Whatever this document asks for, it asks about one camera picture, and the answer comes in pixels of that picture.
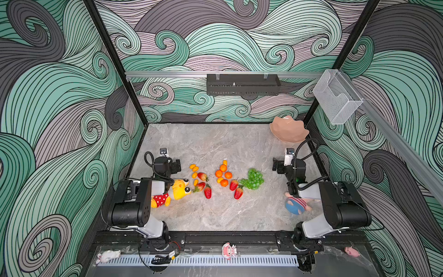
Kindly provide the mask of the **green fake grape bunch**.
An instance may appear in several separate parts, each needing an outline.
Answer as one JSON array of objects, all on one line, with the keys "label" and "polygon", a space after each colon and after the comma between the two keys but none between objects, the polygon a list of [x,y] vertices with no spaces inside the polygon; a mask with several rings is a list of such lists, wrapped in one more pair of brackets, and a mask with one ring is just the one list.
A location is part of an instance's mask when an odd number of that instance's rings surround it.
[{"label": "green fake grape bunch", "polygon": [[262,172],[251,168],[248,171],[248,177],[241,179],[239,183],[247,189],[256,190],[264,183],[263,174]]}]

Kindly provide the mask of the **pink scalloped fruit bowl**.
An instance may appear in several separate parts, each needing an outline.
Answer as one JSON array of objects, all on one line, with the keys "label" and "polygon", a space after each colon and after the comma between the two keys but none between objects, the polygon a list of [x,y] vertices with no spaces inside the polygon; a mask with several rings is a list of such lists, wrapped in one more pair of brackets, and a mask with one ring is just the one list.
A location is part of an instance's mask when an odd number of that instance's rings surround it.
[{"label": "pink scalloped fruit bowl", "polygon": [[282,142],[301,143],[309,134],[303,121],[292,117],[275,117],[269,125],[272,134]]}]

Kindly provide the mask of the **red fake strawberry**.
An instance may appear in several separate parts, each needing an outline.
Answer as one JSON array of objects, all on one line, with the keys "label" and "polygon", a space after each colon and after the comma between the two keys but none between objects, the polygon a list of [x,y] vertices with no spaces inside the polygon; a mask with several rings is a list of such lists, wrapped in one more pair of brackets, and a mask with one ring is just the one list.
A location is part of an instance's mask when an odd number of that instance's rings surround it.
[{"label": "red fake strawberry", "polygon": [[236,200],[240,199],[243,195],[243,188],[241,186],[237,187],[235,192],[234,192],[234,198]]},{"label": "red fake strawberry", "polygon": [[231,191],[235,191],[238,186],[239,186],[238,180],[231,180],[231,182],[230,182],[230,190]]},{"label": "red fake strawberry", "polygon": [[207,199],[210,199],[212,197],[212,189],[209,185],[206,185],[204,188],[204,195]]}]

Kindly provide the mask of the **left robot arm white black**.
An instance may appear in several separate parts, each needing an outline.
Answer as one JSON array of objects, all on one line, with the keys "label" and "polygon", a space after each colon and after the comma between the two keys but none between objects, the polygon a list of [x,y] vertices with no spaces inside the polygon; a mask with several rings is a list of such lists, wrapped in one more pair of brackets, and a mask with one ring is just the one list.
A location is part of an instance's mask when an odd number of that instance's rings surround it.
[{"label": "left robot arm white black", "polygon": [[168,240],[168,227],[164,221],[151,215],[155,207],[165,206],[174,198],[173,188],[186,185],[186,180],[174,180],[172,175],[181,171],[180,160],[172,160],[166,148],[144,154],[145,163],[152,169],[152,177],[123,179],[118,182],[107,215],[102,219],[112,229],[132,230],[147,239]]}]

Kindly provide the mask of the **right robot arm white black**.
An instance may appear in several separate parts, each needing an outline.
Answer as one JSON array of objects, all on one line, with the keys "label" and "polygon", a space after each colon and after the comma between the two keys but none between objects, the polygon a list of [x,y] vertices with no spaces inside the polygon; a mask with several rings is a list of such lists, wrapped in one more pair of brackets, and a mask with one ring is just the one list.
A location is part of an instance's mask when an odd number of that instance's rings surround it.
[{"label": "right robot arm white black", "polygon": [[334,232],[368,227],[372,223],[372,215],[352,183],[331,182],[327,175],[307,182],[305,160],[319,146],[317,139],[308,138],[296,149],[287,148],[283,160],[272,160],[272,170],[287,179],[286,208],[291,213],[302,215],[309,210],[310,202],[320,202],[323,208],[315,218],[297,224],[293,235],[296,243],[319,240]]}]

